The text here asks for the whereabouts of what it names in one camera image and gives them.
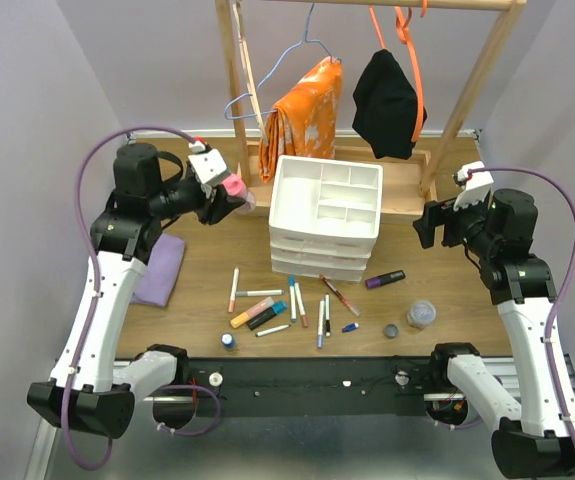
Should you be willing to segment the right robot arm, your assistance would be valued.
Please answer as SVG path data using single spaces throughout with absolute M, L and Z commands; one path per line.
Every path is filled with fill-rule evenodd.
M 495 463 L 508 479 L 575 476 L 575 393 L 552 314 L 553 276 L 530 251 L 537 218 L 531 195 L 500 189 L 467 207 L 457 199 L 428 202 L 413 223 L 423 248 L 441 228 L 443 246 L 477 256 L 510 340 L 518 398 L 469 343 L 437 345 L 426 370 L 434 389 L 464 394 L 490 429 Z

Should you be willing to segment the pink lid pen tube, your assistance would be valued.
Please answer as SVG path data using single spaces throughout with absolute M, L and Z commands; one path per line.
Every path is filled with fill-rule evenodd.
M 238 207 L 235 212 L 238 214 L 251 213 L 256 207 L 256 198 L 251 192 L 242 178 L 237 174 L 230 174 L 223 182 L 222 185 L 229 196 L 236 197 L 244 201 L 244 204 Z

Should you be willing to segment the round grey jar lid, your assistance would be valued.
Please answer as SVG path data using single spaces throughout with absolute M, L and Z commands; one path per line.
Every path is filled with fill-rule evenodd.
M 394 324 L 387 324 L 384 328 L 384 334 L 387 338 L 396 338 L 399 335 L 398 327 Z

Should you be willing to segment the clear paperclip jar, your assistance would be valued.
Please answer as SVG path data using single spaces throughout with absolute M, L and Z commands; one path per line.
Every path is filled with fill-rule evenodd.
M 417 300 L 407 312 L 407 323 L 416 329 L 425 329 L 436 319 L 436 308 L 427 300 Z

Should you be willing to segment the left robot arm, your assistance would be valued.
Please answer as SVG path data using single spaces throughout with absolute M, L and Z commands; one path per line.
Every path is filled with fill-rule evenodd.
M 187 352 L 155 344 L 124 371 L 113 369 L 118 339 L 137 284 L 163 232 L 163 221 L 194 213 L 214 225 L 242 206 L 223 182 L 231 174 L 221 153 L 191 144 L 185 170 L 163 179 L 162 159 L 178 157 L 153 145 L 120 147 L 115 187 L 87 232 L 91 256 L 87 282 L 66 346 L 48 380 L 34 382 L 28 405 L 62 430 L 115 440 L 129 426 L 137 403 L 160 389 L 181 393 L 189 380 Z

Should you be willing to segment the purple black highlighter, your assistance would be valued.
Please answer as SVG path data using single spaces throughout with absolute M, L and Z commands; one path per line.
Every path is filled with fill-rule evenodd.
M 392 284 L 406 278 L 406 274 L 403 270 L 396 270 L 388 273 L 384 273 L 381 275 L 377 275 L 371 278 L 368 278 L 365 281 L 365 286 L 368 289 L 378 288 L 384 285 Z

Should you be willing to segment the blue lid small jar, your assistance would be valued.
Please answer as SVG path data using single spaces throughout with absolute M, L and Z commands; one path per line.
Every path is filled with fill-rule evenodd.
M 237 346 L 236 340 L 231 333 L 224 333 L 221 336 L 221 343 L 227 351 L 233 351 Z

